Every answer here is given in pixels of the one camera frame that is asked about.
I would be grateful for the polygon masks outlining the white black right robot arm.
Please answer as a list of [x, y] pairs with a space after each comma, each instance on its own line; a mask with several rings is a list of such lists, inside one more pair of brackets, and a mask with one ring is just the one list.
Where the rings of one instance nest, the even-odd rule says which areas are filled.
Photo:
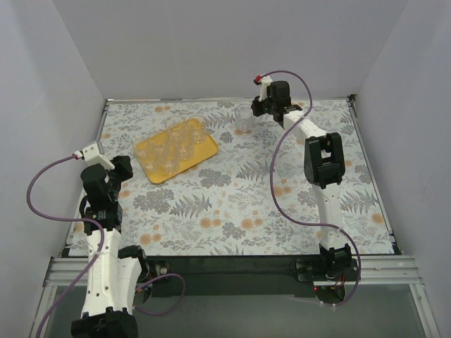
[[335, 277], [352, 263], [348, 238], [340, 230], [340, 185], [345, 175], [341, 136], [321, 129], [307, 118], [300, 106], [292, 103], [288, 82], [259, 75], [254, 83], [259, 86], [259, 95], [252, 101], [253, 115], [271, 115], [285, 131], [304, 144], [304, 175], [315, 194], [321, 237], [317, 262], [299, 269], [304, 274]]

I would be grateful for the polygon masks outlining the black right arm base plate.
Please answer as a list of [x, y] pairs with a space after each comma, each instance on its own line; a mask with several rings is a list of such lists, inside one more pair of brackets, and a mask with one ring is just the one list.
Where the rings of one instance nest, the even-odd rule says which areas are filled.
[[292, 261], [289, 271], [301, 283], [312, 285], [314, 298], [321, 304], [338, 304], [347, 296], [346, 283], [356, 282], [358, 263], [352, 259], [349, 267], [326, 270], [319, 259]]

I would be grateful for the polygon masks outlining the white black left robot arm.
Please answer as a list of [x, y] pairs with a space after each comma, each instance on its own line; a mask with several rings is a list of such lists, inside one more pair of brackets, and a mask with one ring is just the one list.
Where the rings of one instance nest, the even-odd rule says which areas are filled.
[[71, 323], [73, 337], [138, 336], [132, 303], [135, 286], [148, 275], [149, 266], [141, 246], [119, 247], [123, 210], [118, 197], [133, 171], [129, 156], [116, 156], [112, 164], [112, 170], [91, 165], [80, 175], [85, 196], [79, 212], [93, 264], [87, 271], [81, 317]]

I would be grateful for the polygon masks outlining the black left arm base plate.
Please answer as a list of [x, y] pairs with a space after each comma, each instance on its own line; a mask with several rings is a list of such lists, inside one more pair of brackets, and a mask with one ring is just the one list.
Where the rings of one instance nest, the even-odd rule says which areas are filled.
[[118, 262], [118, 286], [119, 296], [122, 300], [127, 301], [128, 305], [132, 304], [135, 294], [138, 293], [138, 304], [145, 303], [152, 296], [152, 287], [156, 285], [149, 284], [138, 292], [135, 290], [138, 285], [150, 281], [154, 277], [162, 275], [161, 269], [152, 270], [145, 261], [141, 263], [138, 258], [123, 258]]

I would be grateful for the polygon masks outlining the clear drinking glass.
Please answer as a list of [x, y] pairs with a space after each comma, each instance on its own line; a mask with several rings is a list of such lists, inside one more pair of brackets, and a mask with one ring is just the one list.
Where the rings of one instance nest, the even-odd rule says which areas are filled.
[[156, 134], [149, 141], [156, 156], [165, 156], [170, 151], [171, 138], [166, 132]]

